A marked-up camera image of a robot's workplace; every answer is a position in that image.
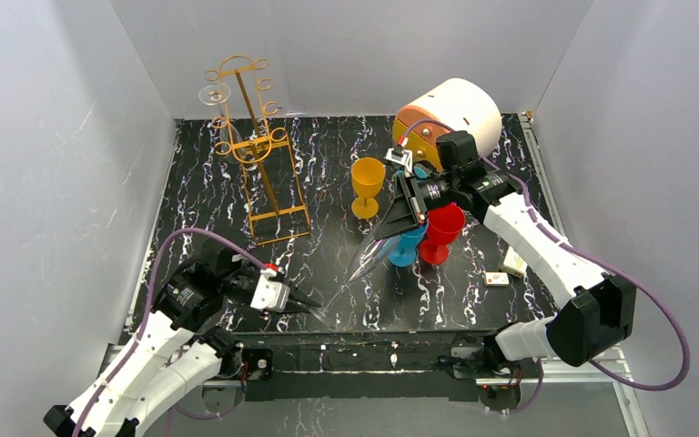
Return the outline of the red plastic wine glass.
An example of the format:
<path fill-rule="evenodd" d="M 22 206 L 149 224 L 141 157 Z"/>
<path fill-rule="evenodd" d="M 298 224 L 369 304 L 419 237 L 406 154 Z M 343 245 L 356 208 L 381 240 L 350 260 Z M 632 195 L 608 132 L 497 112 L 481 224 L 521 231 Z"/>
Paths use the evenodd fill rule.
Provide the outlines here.
<path fill-rule="evenodd" d="M 455 204 L 436 208 L 429 213 L 426 237 L 420 244 L 420 257 L 431 265 L 440 265 L 450 256 L 450 244 L 466 224 L 463 210 Z"/>

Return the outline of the light blue plastic wine glass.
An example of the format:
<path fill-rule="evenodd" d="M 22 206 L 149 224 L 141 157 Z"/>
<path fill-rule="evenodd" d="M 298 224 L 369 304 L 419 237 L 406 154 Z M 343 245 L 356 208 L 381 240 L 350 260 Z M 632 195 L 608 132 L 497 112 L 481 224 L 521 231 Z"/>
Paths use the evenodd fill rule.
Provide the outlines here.
<path fill-rule="evenodd" d="M 426 179 L 430 175 L 429 170 L 420 165 L 414 165 L 412 167 L 412 173 L 419 180 Z"/>

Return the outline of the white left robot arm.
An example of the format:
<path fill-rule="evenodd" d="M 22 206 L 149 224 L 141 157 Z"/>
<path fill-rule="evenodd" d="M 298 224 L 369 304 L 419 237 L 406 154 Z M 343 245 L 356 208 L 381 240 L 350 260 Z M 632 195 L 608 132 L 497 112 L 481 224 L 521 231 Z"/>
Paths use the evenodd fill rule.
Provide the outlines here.
<path fill-rule="evenodd" d="M 211 321 L 229 300 L 260 312 L 299 313 L 319 303 L 287 279 L 284 269 L 259 268 L 212 239 L 181 263 L 134 335 L 95 382 L 43 418 L 55 436 L 142 436 L 186 394 L 217 376 L 244 383 L 257 359 L 244 342 Z"/>

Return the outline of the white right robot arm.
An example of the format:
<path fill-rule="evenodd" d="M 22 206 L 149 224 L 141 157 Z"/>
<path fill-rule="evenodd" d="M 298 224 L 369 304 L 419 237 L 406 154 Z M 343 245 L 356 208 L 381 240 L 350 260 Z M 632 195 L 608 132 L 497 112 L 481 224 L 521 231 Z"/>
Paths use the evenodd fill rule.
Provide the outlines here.
<path fill-rule="evenodd" d="M 393 201 L 371 236 L 381 243 L 423 224 L 435 230 L 437 212 L 454 206 L 521 256 L 559 310 L 553 317 L 515 322 L 484 337 L 488 365 L 558 357 L 579 367 L 631 335 L 635 285 L 571 253 L 562 236 L 537 215 L 523 185 L 481 160 L 470 133 L 444 134 L 436 148 L 442 171 L 425 179 L 395 176 Z"/>

